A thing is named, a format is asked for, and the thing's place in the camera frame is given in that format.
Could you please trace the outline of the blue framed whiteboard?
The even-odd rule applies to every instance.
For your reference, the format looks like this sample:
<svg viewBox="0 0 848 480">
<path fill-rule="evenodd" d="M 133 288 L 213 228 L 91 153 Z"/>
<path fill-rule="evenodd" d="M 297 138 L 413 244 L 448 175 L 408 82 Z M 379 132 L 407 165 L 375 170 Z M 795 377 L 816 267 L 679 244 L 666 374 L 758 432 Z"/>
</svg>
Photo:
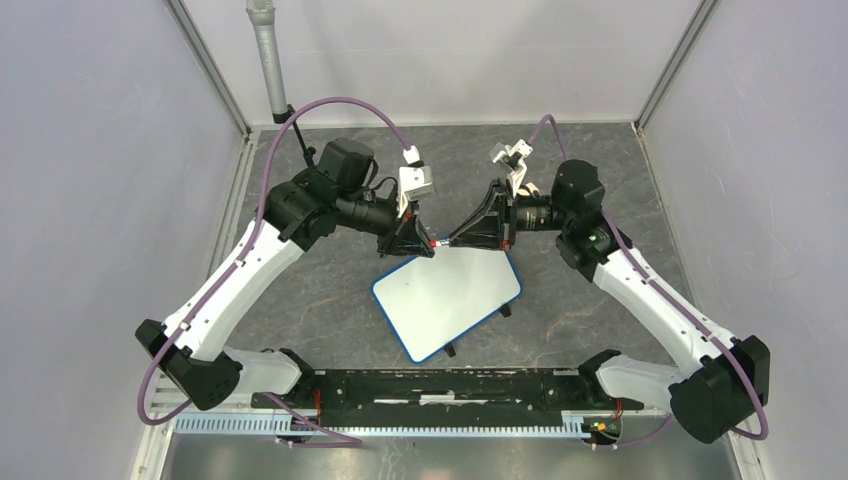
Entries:
<svg viewBox="0 0 848 480">
<path fill-rule="evenodd" d="M 371 292 L 407 357 L 422 364 L 517 299 L 522 282 L 508 254 L 439 246 L 378 277 Z"/>
</svg>

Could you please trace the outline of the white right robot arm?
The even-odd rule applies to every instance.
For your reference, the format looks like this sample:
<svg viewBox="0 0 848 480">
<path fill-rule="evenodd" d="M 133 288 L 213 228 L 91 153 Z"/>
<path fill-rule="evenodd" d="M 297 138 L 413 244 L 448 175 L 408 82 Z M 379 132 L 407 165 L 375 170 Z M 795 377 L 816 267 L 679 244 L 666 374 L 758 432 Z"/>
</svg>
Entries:
<svg viewBox="0 0 848 480">
<path fill-rule="evenodd" d="M 558 167 L 548 194 L 494 180 L 448 241 L 507 250 L 520 232 L 556 232 L 566 265 L 624 306 L 671 357 L 672 365 L 664 366 L 611 349 L 593 356 L 578 368 L 577 392 L 585 405 L 634 400 L 668 413 L 705 444 L 729 432 L 767 439 L 767 345 L 718 325 L 671 287 L 603 209 L 604 196 L 597 167 L 578 159 Z"/>
</svg>

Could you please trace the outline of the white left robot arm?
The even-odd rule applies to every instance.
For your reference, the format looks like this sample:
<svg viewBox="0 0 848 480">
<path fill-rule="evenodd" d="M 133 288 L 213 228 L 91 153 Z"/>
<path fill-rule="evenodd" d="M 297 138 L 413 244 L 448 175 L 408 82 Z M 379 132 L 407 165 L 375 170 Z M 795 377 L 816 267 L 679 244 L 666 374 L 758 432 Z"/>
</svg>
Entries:
<svg viewBox="0 0 848 480">
<path fill-rule="evenodd" d="M 415 146 L 403 158 L 393 190 L 380 198 L 373 151 L 351 139 L 328 142 L 317 164 L 268 190 L 235 249 L 179 310 L 139 325 L 136 339 L 188 404 L 210 410 L 239 389 L 270 390 L 295 408 L 312 399 L 313 379 L 287 355 L 225 344 L 274 280 L 338 227 L 374 235 L 381 257 L 433 257 L 417 204 L 432 173 Z"/>
</svg>

